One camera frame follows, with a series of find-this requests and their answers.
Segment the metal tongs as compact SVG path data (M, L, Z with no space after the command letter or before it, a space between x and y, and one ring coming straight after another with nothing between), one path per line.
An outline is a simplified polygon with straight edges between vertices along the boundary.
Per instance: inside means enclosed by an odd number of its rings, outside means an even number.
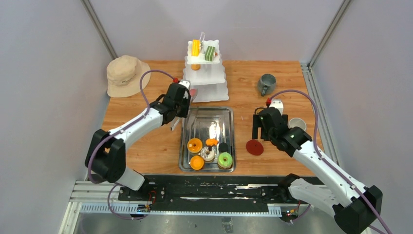
M190 104L192 104L194 101L194 98L190 98ZM172 122L171 122L171 126L170 126L170 130L174 131L178 125L178 123L182 120L182 117L176 117Z

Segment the tan round biscuit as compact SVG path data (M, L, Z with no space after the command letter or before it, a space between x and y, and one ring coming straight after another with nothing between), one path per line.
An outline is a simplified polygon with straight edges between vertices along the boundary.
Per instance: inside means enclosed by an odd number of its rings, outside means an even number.
M193 71L198 71L201 68L201 65L200 64L192 64L190 67Z

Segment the orange glazed donut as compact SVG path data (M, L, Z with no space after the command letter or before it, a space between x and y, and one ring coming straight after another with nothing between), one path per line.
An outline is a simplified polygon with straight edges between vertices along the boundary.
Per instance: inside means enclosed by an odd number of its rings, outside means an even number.
M199 153L203 148L203 143L198 138L191 138L187 143L187 149L192 154Z

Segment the orange fish cookie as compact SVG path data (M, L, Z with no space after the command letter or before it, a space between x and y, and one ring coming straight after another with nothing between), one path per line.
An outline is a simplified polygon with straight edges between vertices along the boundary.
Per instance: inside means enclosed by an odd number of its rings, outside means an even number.
M218 143L219 143L219 141L216 140L216 139L209 138L209 139L206 140L206 146L208 146L208 147L217 146Z

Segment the white chocolate drizzle donut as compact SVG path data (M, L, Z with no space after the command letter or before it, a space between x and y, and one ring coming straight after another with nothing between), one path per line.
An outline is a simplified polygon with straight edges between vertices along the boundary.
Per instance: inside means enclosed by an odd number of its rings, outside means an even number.
M215 159L215 150L214 147L205 146L200 151L200 156L205 162L211 162Z

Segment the green striped cake slice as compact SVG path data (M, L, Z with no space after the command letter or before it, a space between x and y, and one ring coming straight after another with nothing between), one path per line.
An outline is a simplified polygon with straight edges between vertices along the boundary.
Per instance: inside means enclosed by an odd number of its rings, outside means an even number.
M208 46L206 51L205 51L205 61L213 61L215 58L215 52L216 47L215 46Z

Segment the yellow cake slice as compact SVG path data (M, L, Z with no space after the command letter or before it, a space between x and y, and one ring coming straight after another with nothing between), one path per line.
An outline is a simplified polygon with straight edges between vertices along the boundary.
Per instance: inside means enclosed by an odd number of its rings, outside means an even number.
M199 56L200 49L201 49L201 42L198 39L194 39L192 41L192 46L191 46L191 55L193 57Z

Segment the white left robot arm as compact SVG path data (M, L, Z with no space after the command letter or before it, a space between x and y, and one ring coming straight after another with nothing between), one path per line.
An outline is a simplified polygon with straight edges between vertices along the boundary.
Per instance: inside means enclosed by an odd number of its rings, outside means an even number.
M172 83L166 94L160 95L125 124L110 131L97 130L85 159L90 181L95 184L107 181L128 187L135 200L146 200L149 196L149 188L144 185L146 179L126 166L126 152L150 131L187 117L190 103L190 82L182 80Z

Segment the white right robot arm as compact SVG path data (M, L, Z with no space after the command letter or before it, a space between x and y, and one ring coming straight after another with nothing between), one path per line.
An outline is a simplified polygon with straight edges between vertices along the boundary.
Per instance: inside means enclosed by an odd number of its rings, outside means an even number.
M294 199L310 203L334 218L347 234L360 234L378 219L383 193L367 187L334 163L300 127L288 126L288 116L274 107L253 115L252 138L270 141L280 151L301 162L325 185L324 190L289 174L278 190L284 203Z

